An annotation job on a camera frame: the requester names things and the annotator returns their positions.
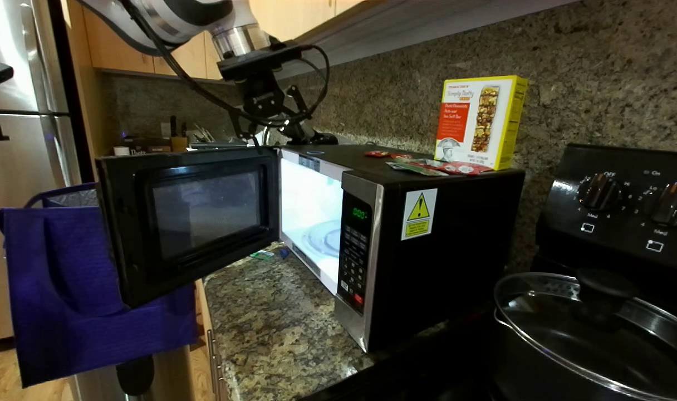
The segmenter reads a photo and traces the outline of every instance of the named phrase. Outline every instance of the stove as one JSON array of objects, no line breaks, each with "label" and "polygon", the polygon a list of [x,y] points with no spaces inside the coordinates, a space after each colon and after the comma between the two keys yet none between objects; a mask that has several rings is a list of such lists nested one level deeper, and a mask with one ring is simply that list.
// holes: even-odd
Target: stove
[{"label": "stove", "polygon": [[[567,145],[536,223],[533,273],[608,270],[677,315],[677,151]],[[307,399],[505,401],[483,315]]]},{"label": "stove", "polygon": [[677,315],[677,151],[567,145],[533,270],[608,270]]}]

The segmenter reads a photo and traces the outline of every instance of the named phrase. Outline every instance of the pot lid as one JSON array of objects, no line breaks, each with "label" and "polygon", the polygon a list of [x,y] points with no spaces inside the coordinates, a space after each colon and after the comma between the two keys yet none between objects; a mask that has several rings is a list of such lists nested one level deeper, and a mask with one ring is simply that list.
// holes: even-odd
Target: pot lid
[{"label": "pot lid", "polygon": [[503,277],[500,325],[565,371],[635,399],[677,399],[677,316],[623,282],[549,273]]}]

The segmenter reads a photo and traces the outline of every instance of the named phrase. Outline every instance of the yellow warning sticker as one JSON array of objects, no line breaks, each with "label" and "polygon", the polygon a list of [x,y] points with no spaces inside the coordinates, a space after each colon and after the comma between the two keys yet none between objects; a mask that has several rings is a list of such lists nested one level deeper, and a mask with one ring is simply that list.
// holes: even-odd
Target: yellow warning sticker
[{"label": "yellow warning sticker", "polygon": [[401,240],[431,235],[435,187],[405,194]]}]

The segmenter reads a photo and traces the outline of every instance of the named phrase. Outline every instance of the microwave window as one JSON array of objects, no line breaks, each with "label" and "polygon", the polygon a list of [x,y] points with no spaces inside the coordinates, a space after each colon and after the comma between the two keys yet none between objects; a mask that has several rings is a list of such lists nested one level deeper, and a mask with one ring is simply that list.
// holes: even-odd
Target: microwave window
[{"label": "microwave window", "polygon": [[154,203],[163,259],[260,226],[256,171],[160,186]]}]

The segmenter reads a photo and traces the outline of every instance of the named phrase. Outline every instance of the cereal box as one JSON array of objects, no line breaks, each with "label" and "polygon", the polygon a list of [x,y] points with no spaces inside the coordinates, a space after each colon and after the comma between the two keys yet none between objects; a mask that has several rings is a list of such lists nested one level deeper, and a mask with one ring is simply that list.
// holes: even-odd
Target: cereal box
[{"label": "cereal box", "polygon": [[519,77],[449,79],[435,125],[435,160],[511,168],[527,80]]}]

